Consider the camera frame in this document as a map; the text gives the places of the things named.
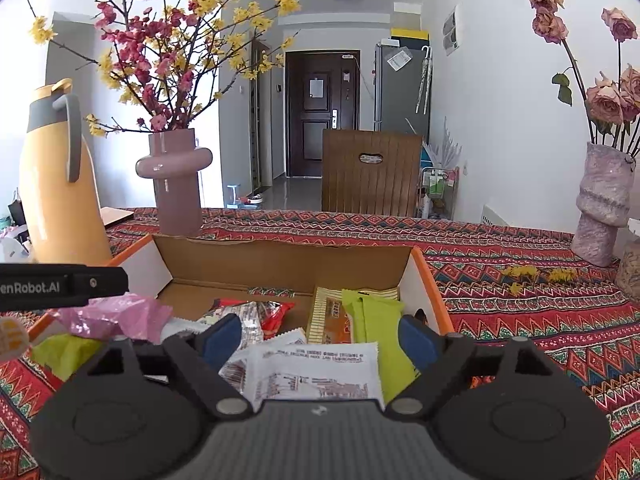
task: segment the thermos handle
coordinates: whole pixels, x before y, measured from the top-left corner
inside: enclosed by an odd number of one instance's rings
[[[66,123],[69,129],[69,158],[66,162],[66,181],[73,183],[80,178],[80,160],[82,157],[82,118],[80,101],[75,94],[64,94],[53,101],[56,111],[66,107]]]

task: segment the cardboard box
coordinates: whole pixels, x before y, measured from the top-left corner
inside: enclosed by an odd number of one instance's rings
[[[307,327],[316,286],[353,290],[397,286],[406,314],[413,315],[421,308],[436,332],[453,331],[418,248],[335,247],[268,240],[216,242],[147,235],[109,265],[126,270],[131,292],[158,298],[174,308],[175,317],[189,320],[199,319],[216,298],[277,301],[273,296],[250,294],[249,290],[279,288],[294,293],[292,298],[281,300],[296,304],[285,316],[283,332]]]

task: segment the wall vent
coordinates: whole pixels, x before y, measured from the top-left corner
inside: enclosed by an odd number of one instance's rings
[[[491,209],[487,204],[484,204],[482,207],[482,218],[480,219],[480,223],[484,225],[498,225],[498,226],[508,226],[507,222],[505,222],[498,214]]]

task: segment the refrigerator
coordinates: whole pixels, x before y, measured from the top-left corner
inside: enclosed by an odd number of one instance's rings
[[[426,56],[425,50],[409,49],[411,60],[399,70],[394,70],[386,58],[398,51],[398,47],[378,45],[376,47],[376,76],[375,88],[375,117],[376,131],[414,134],[407,120],[414,130],[424,137],[424,143],[429,142],[429,122],[431,115],[431,90],[429,95],[425,89],[422,92],[418,113],[415,107],[420,92],[422,79],[422,62]],[[424,101],[427,110],[424,113]]]

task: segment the pink plastic bag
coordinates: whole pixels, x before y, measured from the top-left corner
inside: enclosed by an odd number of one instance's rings
[[[53,316],[69,333],[107,340],[117,335],[158,344],[162,327],[173,308],[132,292],[124,296],[89,300],[87,306],[61,308]]]

